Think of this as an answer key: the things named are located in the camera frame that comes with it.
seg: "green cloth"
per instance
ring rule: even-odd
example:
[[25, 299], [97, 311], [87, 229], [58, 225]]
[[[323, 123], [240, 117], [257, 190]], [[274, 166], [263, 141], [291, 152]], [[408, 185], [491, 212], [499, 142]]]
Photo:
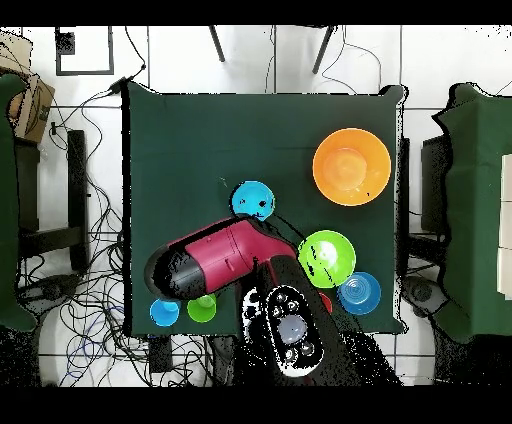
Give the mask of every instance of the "green cloth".
[[17, 75], [0, 76], [0, 325], [17, 331], [32, 331], [34, 316], [16, 300], [18, 282], [19, 202], [13, 130], [7, 113], [12, 98], [25, 90]]
[[[358, 318], [362, 328], [403, 331], [393, 318], [393, 177], [401, 86], [379, 96], [161, 95], [135, 83], [128, 84], [128, 92], [134, 335], [238, 334], [233, 287], [219, 296], [212, 321], [191, 321], [182, 305], [173, 326], [156, 326], [149, 315], [155, 297], [144, 284], [143, 270], [157, 247], [228, 217], [231, 191], [244, 180], [270, 187], [276, 213], [304, 235], [322, 229], [345, 235], [356, 250], [356, 270], [371, 273], [382, 286], [377, 309]], [[123, 98], [123, 107], [127, 100]], [[337, 205], [322, 196], [313, 180], [316, 148], [341, 128], [372, 132], [392, 159], [388, 185], [366, 205]], [[275, 217], [269, 222], [294, 243], [301, 241]], [[338, 306], [335, 291], [325, 292], [333, 300], [338, 328], [357, 330], [354, 318]]]
[[512, 301], [497, 291], [501, 160], [512, 153], [512, 99], [488, 97], [471, 84], [452, 87], [439, 114], [453, 147], [446, 175], [448, 245], [443, 285], [453, 299], [438, 325], [455, 341], [512, 335]]

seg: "red cup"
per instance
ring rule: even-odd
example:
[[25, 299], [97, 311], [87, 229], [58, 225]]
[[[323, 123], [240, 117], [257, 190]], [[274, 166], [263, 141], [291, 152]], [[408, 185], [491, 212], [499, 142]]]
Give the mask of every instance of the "red cup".
[[322, 298], [322, 302], [324, 302], [324, 305], [327, 308], [327, 310], [329, 311], [329, 313], [332, 314], [332, 302], [331, 302], [331, 299], [329, 299], [325, 294], [323, 294], [320, 291], [318, 292], [318, 294]]

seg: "table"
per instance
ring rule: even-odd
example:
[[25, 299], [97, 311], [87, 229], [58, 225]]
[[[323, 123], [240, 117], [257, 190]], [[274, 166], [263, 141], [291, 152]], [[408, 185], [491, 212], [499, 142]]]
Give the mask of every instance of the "table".
[[[122, 88], [124, 231], [131, 256], [125, 262], [125, 325], [132, 335], [237, 335], [234, 287], [220, 295], [218, 312], [206, 324], [191, 321], [183, 309], [171, 327], [158, 327], [149, 315], [156, 299], [146, 288], [143, 269], [160, 245], [229, 216], [229, 195], [241, 181], [258, 180], [276, 196], [276, 212], [303, 234], [339, 231], [353, 243], [357, 271], [381, 283], [377, 309], [359, 317], [365, 332], [403, 331], [393, 318], [394, 184], [359, 207], [324, 198], [312, 177], [316, 148], [341, 128], [361, 128], [387, 146], [395, 172], [396, 109], [401, 86], [380, 95], [328, 94], [179, 95], [152, 93], [129, 82]], [[299, 237], [283, 226], [294, 243]], [[334, 303], [340, 331], [355, 331], [353, 316]]]
[[446, 175], [447, 221], [443, 286], [452, 299], [435, 316], [455, 341], [477, 334], [512, 335], [512, 302], [497, 291], [501, 157], [512, 153], [512, 101], [472, 84], [450, 90], [436, 120], [449, 134], [453, 165]]

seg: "blue bowl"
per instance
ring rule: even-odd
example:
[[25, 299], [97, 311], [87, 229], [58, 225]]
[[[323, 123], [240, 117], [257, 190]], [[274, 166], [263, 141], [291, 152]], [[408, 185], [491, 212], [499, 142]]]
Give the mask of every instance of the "blue bowl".
[[181, 302], [157, 299], [149, 308], [153, 322], [159, 327], [170, 327], [180, 315]]
[[380, 302], [380, 284], [367, 272], [354, 272], [337, 289], [338, 300], [348, 313], [365, 315]]
[[276, 202], [272, 191], [259, 181], [244, 181], [233, 190], [230, 208], [234, 214], [246, 213], [265, 221], [274, 212]]

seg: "white tiled floor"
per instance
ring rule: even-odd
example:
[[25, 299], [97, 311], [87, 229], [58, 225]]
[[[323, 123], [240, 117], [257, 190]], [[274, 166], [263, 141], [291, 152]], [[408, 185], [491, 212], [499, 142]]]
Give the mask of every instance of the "white tiled floor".
[[[226, 62], [218, 60], [206, 26], [198, 27], [128, 27], [139, 53], [146, 60], [147, 69], [136, 81], [160, 92], [234, 92], [263, 93], [269, 60], [273, 56], [270, 25], [217, 26]], [[56, 101], [66, 117], [73, 107], [92, 95], [106, 90], [122, 76], [136, 73], [141, 61], [129, 43], [124, 27], [113, 27], [114, 75], [60, 76], [55, 74], [54, 28], [11, 28], [33, 42], [32, 71], [55, 87]], [[92, 37], [91, 29], [75, 27], [77, 57], [63, 60], [83, 69], [105, 68], [106, 36]], [[320, 71], [311, 70], [325, 30], [297, 26], [277, 27], [277, 92], [349, 92], [345, 86], [326, 80], [322, 72], [336, 59], [341, 48], [341, 26], [333, 34]], [[106, 34], [105, 27], [98, 34]], [[512, 77], [512, 46], [510, 26], [360, 26], [347, 27], [347, 42], [373, 51], [382, 66], [382, 84], [401, 82], [409, 89], [405, 103], [404, 136], [411, 139], [410, 155], [410, 209], [421, 211], [421, 161], [423, 140], [442, 134], [431, 116], [445, 107], [448, 90], [456, 82], [476, 82], [488, 93], [495, 94]], [[378, 91], [379, 65], [370, 54], [345, 46], [338, 62], [326, 75], [344, 81], [358, 93]], [[273, 63], [268, 74], [268, 92], [273, 91]], [[502, 91], [512, 95], [512, 84]], [[88, 170], [93, 180], [108, 193], [113, 208], [121, 216], [121, 111], [120, 96], [110, 96], [91, 102], [85, 115], [95, 122], [103, 133], [101, 146], [91, 158]], [[53, 108], [50, 121], [61, 121]], [[79, 112], [68, 121], [74, 129], [86, 133], [87, 149], [92, 151], [100, 140], [96, 128]], [[57, 149], [46, 135], [40, 145], [39, 166], [39, 218], [41, 229], [67, 224], [67, 164], [63, 151]], [[95, 192], [89, 199], [90, 223], [100, 215]], [[420, 230], [419, 217], [411, 215], [411, 231]], [[113, 222], [116, 230], [120, 224]], [[47, 263], [35, 275], [49, 275], [69, 271], [66, 250], [45, 255]], [[39, 260], [29, 261], [31, 269]], [[108, 269], [106, 261], [95, 264], [93, 270]], [[402, 302], [400, 315], [409, 327], [407, 334], [375, 335], [392, 366], [406, 385], [431, 384], [434, 367], [433, 336], [426, 320], [416, 317], [408, 304]], [[65, 320], [70, 319], [64, 310]], [[46, 319], [40, 343], [41, 374], [44, 381], [57, 381], [66, 374], [66, 349], [72, 334], [61, 322], [59, 309]], [[69, 352], [78, 346], [75, 340]], [[77, 356], [77, 365], [83, 357]], [[108, 357], [96, 360], [78, 385], [97, 385], [107, 367]], [[194, 378], [200, 381], [201, 373]], [[68, 377], [64, 385], [73, 382]], [[112, 385], [142, 385], [129, 361], [116, 364], [110, 373]], [[102, 386], [108, 386], [107, 379]]]

